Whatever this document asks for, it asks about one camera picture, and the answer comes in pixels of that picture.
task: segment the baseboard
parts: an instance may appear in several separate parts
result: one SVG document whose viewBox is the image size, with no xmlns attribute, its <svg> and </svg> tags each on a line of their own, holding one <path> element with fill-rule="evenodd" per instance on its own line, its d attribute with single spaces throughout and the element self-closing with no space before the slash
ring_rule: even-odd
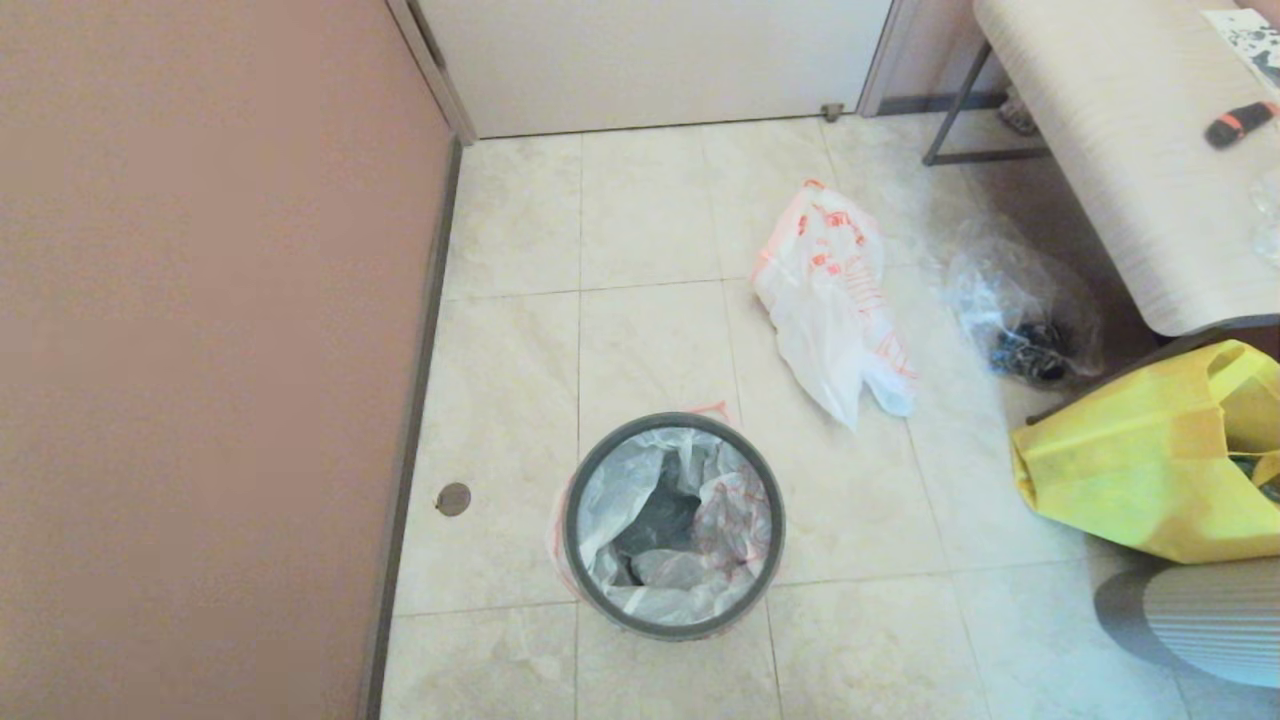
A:
<svg viewBox="0 0 1280 720">
<path fill-rule="evenodd" d="M 383 706 L 383 679 L 387 676 L 387 646 L 392 634 L 392 611 L 396 609 L 396 583 L 399 578 L 401 550 L 404 544 L 404 524 L 408 519 L 408 496 L 413 487 L 413 464 L 417 459 L 417 441 L 422 430 L 422 406 L 426 401 L 426 383 L 431 369 L 431 351 L 435 348 L 435 325 L 440 316 L 440 297 L 444 292 L 444 264 L 449 256 L 449 233 L 453 231 L 453 202 L 458 195 L 458 176 L 462 172 L 462 143 L 457 137 L 449 147 L 449 168 L 444 183 L 444 201 L 440 204 L 440 222 L 435 228 L 430 266 L 426 270 L 426 318 L 422 324 L 422 346 L 419 351 L 410 400 L 408 428 L 404 433 L 404 456 L 401 461 L 399 487 L 396 489 L 396 507 L 389 533 L 385 574 L 383 575 L 381 602 L 378 630 L 374 639 L 367 683 L 365 687 L 364 717 L 378 720 Z"/>
<path fill-rule="evenodd" d="M 1004 92 L 970 92 L 964 101 L 965 110 L 989 110 L 1000 108 L 1009 96 Z M 941 113 L 951 109 L 955 102 L 955 92 L 946 95 L 906 95 L 901 97 L 886 97 L 881 101 L 876 115 L 909 115 L 913 113 Z"/>
</svg>

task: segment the metal bench leg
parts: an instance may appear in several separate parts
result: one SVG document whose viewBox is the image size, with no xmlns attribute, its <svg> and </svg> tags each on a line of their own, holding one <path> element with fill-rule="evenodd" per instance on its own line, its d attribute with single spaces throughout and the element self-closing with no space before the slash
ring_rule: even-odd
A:
<svg viewBox="0 0 1280 720">
<path fill-rule="evenodd" d="M 986 150 L 979 152 L 950 152 L 947 155 L 940 155 L 938 151 L 942 150 L 942 143 L 947 140 L 947 133 L 951 132 L 951 126 L 955 124 L 956 117 L 960 115 L 960 110 L 964 109 L 965 100 L 973 92 L 973 85 L 978 82 L 978 74 L 982 73 L 982 67 L 987 64 L 987 58 L 991 58 L 991 42 L 986 40 L 982 42 L 982 49 L 978 50 L 978 56 L 973 60 L 973 67 L 969 68 L 969 74 L 964 78 L 964 83 L 960 86 L 960 92 L 956 94 L 956 99 L 951 101 L 951 109 L 947 110 L 947 117 L 942 120 L 942 127 L 938 128 L 938 135 L 933 138 L 933 145 L 929 146 L 929 151 L 924 154 L 924 164 L 933 165 L 952 165 L 956 163 L 991 163 L 995 160 L 1024 160 L 1028 158 L 1044 158 L 1050 154 L 1048 147 L 1019 147 L 1016 150 Z"/>
</svg>

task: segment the trash can rim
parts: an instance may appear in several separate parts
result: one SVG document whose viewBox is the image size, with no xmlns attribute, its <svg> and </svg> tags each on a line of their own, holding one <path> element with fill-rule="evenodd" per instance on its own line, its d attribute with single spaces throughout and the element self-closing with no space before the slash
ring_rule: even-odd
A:
<svg viewBox="0 0 1280 720">
<path fill-rule="evenodd" d="M 577 551 L 577 506 L 582 500 L 582 492 L 591 475 L 595 474 L 600 462 L 603 462 L 609 454 L 617 450 L 618 446 L 643 432 L 659 428 L 690 428 L 703 430 L 730 443 L 755 469 L 755 473 L 760 477 L 760 483 L 764 486 L 765 497 L 769 501 L 769 553 L 764 560 L 764 568 L 760 570 L 760 575 L 755 579 L 755 583 L 751 584 L 751 588 L 746 592 L 746 594 L 735 602 L 728 610 L 716 618 L 710 618 L 692 625 L 663 625 L 627 615 L 621 607 L 613 605 L 613 602 L 604 596 L 600 588 L 595 585 L 588 575 L 586 565 L 582 562 L 582 557 Z M 765 462 L 764 456 L 762 456 L 760 452 L 733 428 L 726 425 L 724 423 L 692 413 L 658 413 L 654 415 L 646 415 L 644 418 L 631 420 L 630 423 L 626 423 L 607 434 L 604 439 L 598 442 L 595 447 L 586 454 L 586 457 L 582 459 L 582 462 L 573 473 L 568 501 L 564 505 L 564 516 L 561 518 L 561 537 L 564 538 L 564 557 L 568 561 L 570 571 L 573 574 L 573 580 L 586 596 L 588 602 L 595 606 L 595 609 L 603 612 L 613 623 L 641 635 L 662 641 L 694 641 L 714 635 L 745 615 L 764 596 L 764 591 L 773 582 L 773 577 L 777 574 L 778 561 L 782 557 L 782 546 L 786 539 L 786 514 L 782 510 L 782 493 L 778 491 L 777 480 L 774 479 L 768 462 Z"/>
</svg>

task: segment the paper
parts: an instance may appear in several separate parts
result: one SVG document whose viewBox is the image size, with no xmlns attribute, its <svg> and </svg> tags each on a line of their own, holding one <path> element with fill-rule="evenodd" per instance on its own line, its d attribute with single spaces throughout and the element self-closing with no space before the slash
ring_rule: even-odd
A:
<svg viewBox="0 0 1280 720">
<path fill-rule="evenodd" d="M 1204 10 L 1222 40 L 1274 91 L 1280 91 L 1280 31 L 1257 10 Z"/>
</svg>

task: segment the floor drain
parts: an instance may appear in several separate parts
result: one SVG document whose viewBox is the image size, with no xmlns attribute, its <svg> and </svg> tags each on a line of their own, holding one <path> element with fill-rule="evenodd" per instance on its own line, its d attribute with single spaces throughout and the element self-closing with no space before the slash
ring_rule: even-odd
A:
<svg viewBox="0 0 1280 720">
<path fill-rule="evenodd" d="M 462 483 L 449 483 L 444 486 L 440 495 L 435 498 L 435 509 L 440 514 L 453 518 L 454 515 L 462 515 L 462 511 L 471 505 L 471 488 Z"/>
</svg>

